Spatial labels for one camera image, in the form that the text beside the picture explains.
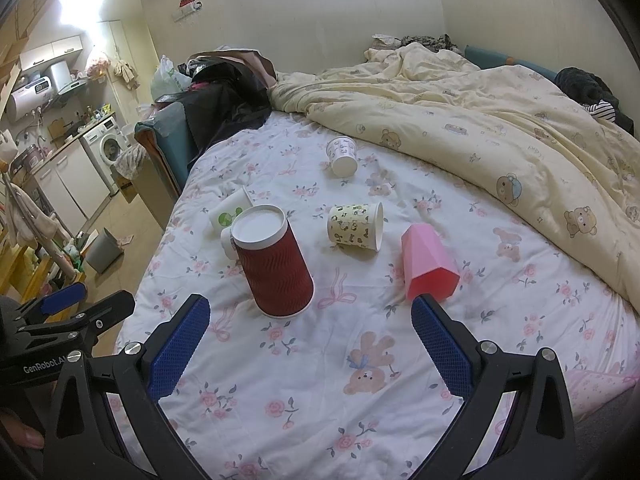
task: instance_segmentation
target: gray trash bin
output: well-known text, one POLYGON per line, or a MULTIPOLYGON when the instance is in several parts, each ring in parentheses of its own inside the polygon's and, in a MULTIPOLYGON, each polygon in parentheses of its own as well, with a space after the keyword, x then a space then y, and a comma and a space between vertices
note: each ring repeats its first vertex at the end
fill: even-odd
POLYGON ((118 245, 118 241, 106 228, 97 236, 86 252, 84 259, 95 272, 103 273, 124 251, 118 245))

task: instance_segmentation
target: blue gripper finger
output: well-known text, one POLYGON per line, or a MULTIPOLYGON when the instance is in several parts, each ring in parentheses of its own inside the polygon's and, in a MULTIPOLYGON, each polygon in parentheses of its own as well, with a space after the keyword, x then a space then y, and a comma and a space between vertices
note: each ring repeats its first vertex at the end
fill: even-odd
POLYGON ((209 301, 199 297, 168 337, 149 367, 149 382, 146 391, 153 401, 157 402, 162 397, 172 394, 207 326, 209 326, 209 317, 209 301))
POLYGON ((47 316, 52 316, 73 304, 79 303, 84 300, 84 298, 86 298, 86 287, 84 283, 72 283, 62 290, 42 298, 40 311, 47 316))
POLYGON ((449 391, 467 399, 474 389, 473 365, 430 305, 420 296, 412 304, 411 322, 449 391))

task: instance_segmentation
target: pink cup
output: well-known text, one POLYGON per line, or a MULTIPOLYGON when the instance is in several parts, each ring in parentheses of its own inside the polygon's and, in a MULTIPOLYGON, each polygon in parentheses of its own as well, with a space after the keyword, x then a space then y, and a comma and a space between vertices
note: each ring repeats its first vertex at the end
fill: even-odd
POLYGON ((431 294, 437 302, 451 296, 460 280, 458 268, 429 224, 412 224, 402 235, 407 300, 431 294))

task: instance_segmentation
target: finger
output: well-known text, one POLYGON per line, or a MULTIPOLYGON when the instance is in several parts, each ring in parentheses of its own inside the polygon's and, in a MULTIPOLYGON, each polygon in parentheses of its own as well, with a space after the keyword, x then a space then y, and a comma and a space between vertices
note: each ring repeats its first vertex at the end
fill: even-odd
POLYGON ((42 449, 44 447, 44 437, 33 428, 21 423, 20 419, 15 415, 0 412, 0 422, 2 422, 6 432, 18 446, 31 449, 42 449))

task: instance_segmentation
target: floral bedsheet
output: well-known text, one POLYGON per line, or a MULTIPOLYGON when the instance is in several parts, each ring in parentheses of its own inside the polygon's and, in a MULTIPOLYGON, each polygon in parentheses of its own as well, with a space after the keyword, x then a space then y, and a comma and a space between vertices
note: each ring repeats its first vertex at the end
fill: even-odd
MULTIPOLYGON (((400 237, 414 222, 432 224, 458 264, 449 315, 508 352, 554 348, 577 418, 634 384, 638 320, 589 269, 484 190, 411 156, 357 140, 358 171, 333 176, 324 148, 334 135, 274 112, 203 155, 120 332, 117 351, 190 294, 209 299, 209 328, 160 405, 212 478, 402 479, 430 452, 462 400, 411 326, 400 237), (260 314, 212 235, 208 211, 243 185, 256 203, 287 211, 314 277, 311 306, 292 319, 260 314), (370 201, 384 205, 381 251, 332 246, 329 208, 370 201)), ((510 400, 471 468, 489 457, 510 400)), ((145 466, 120 399, 110 402, 145 466)))

